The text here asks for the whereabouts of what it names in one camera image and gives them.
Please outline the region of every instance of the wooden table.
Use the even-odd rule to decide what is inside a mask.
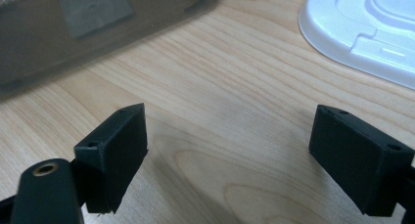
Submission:
[[[308,153],[317,104],[415,142],[415,92],[339,65],[302,37],[306,0],[221,0],[0,103],[0,199],[115,110],[145,103],[149,154],[116,215],[86,223],[399,223],[371,218]]]

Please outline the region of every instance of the black clamp jaw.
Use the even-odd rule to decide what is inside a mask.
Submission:
[[[144,105],[112,114],[74,147],[75,159],[36,163],[18,193],[0,202],[0,223],[83,223],[88,212],[116,212],[147,154]]]
[[[363,214],[392,216],[400,203],[402,223],[415,223],[414,150],[343,110],[318,106],[310,153]]]

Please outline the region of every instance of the mounting hole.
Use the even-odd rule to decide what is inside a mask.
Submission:
[[[55,162],[45,163],[39,165],[33,170],[33,175],[36,177],[46,176],[55,172],[58,169],[58,164]]]
[[[395,151],[400,151],[402,150],[401,146],[395,145],[395,144],[387,144],[388,148],[395,150]]]
[[[86,147],[88,147],[88,148],[96,148],[99,144],[100,144],[100,142],[98,142],[98,141],[92,141],[89,144],[87,144]]]

